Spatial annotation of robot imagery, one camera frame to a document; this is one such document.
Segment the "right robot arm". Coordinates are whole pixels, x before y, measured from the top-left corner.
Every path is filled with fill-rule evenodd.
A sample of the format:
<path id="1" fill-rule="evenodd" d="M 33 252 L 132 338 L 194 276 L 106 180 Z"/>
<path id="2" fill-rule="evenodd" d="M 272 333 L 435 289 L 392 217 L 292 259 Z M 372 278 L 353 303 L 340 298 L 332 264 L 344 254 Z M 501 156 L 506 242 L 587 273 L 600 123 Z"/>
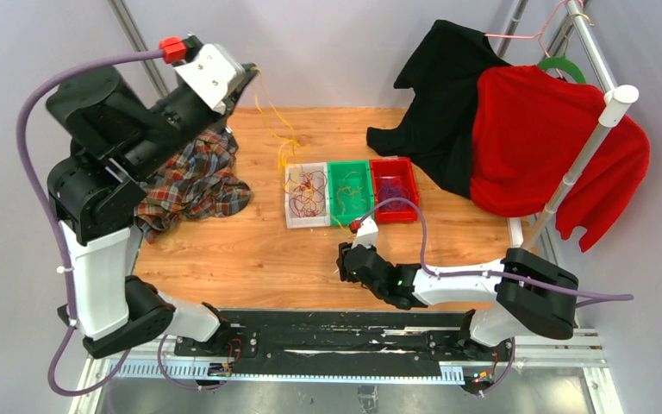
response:
<path id="1" fill-rule="evenodd" d="M 522 248 L 501 260 L 465 266 L 392 264 L 374 247 L 342 242 L 340 279 L 359 283 L 377 299 L 401 310 L 431 305 L 483 303 L 465 314 L 458 336 L 460 352 L 477 360 L 514 336 L 569 340 L 573 336 L 578 278 Z"/>

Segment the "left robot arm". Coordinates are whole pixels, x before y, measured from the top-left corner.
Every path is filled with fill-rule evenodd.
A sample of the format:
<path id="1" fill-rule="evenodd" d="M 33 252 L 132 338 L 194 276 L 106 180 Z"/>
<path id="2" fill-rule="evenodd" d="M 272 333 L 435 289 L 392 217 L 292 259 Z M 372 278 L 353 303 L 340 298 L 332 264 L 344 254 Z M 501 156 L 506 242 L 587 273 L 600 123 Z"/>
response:
<path id="1" fill-rule="evenodd" d="M 203 129 L 224 127 L 227 115 L 187 84 L 147 107 L 113 66 L 61 81 L 46 106 L 72 137 L 70 155 L 47 177 L 48 210 L 69 258 L 59 318 L 96 358 L 164 335 L 223 354 L 230 335 L 215 308 L 171 298 L 131 266 L 141 184 Z"/>

